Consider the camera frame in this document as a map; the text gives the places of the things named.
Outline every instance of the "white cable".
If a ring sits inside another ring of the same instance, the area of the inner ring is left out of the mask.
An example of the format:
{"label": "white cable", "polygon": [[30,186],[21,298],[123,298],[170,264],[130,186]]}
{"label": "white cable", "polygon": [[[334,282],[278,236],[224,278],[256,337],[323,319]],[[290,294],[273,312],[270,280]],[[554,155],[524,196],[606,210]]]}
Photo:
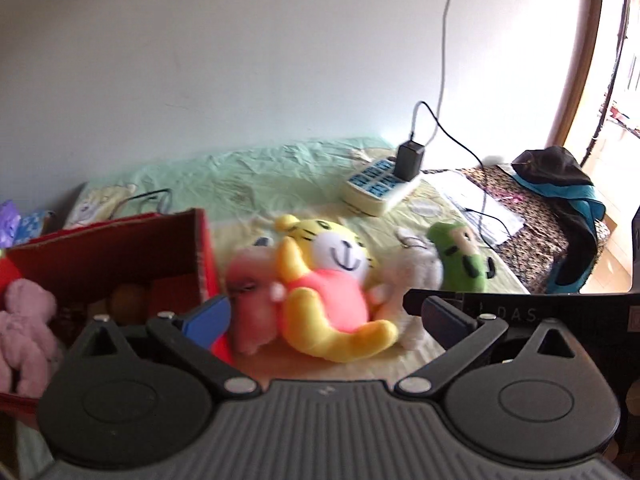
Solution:
{"label": "white cable", "polygon": [[[446,53],[447,53],[447,18],[449,17],[449,7],[451,6],[451,0],[447,0],[444,4],[444,12],[442,13],[442,43],[440,52],[440,93],[438,94],[438,106],[436,107],[436,116],[440,117],[440,108],[442,108],[442,99],[444,97],[444,85],[445,85],[445,68],[446,68]],[[433,128],[433,133],[425,146],[431,144],[431,141],[436,138],[438,133],[438,125]]]}

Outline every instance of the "yellow plush tiger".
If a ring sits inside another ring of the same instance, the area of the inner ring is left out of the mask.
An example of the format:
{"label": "yellow plush tiger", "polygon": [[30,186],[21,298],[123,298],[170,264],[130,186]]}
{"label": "yellow plush tiger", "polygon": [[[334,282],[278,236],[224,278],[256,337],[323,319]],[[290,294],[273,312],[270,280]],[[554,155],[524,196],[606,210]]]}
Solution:
{"label": "yellow plush tiger", "polygon": [[398,338],[388,320],[369,321],[362,290],[374,259],[355,233],[321,219],[285,215],[286,232],[276,254],[287,288],[282,335],[296,350],[334,362],[370,357]]}

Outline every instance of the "brown ball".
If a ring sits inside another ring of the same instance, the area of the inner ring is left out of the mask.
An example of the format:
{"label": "brown ball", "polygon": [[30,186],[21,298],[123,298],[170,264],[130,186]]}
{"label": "brown ball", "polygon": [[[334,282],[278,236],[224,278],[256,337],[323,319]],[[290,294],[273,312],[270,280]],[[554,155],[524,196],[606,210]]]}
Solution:
{"label": "brown ball", "polygon": [[109,315],[120,325],[143,324],[146,321],[147,290],[142,285],[118,285],[109,301]]}

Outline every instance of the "cardboard box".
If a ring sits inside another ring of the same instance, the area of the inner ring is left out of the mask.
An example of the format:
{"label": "cardboard box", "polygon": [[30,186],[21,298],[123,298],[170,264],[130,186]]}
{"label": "cardboard box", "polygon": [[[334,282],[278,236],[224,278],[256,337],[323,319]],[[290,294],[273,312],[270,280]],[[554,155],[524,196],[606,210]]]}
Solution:
{"label": "cardboard box", "polygon": [[[74,313],[69,305],[86,308],[108,298],[121,283],[150,287],[149,316],[161,310],[188,312],[218,293],[201,209],[58,231],[10,248],[0,258],[0,308],[4,308],[7,285],[17,278],[33,280],[55,295],[58,314],[50,327],[68,345],[86,322],[86,312]],[[225,336],[212,352],[229,362]],[[37,403],[37,399],[0,394],[0,410],[31,426]]]}

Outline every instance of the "white plush toy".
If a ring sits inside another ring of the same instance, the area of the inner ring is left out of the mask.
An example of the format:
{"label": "white plush toy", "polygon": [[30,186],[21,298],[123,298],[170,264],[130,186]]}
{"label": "white plush toy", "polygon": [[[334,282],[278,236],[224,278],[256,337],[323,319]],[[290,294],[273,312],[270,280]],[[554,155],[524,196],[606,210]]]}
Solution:
{"label": "white plush toy", "polygon": [[411,288],[438,290],[442,284],[442,262],[426,237],[405,228],[398,228],[396,237],[402,247],[383,262],[383,283],[369,290],[369,301],[380,305],[375,319],[393,322],[398,327],[398,342],[406,350],[415,350],[427,333],[422,319],[404,310],[402,298]]}

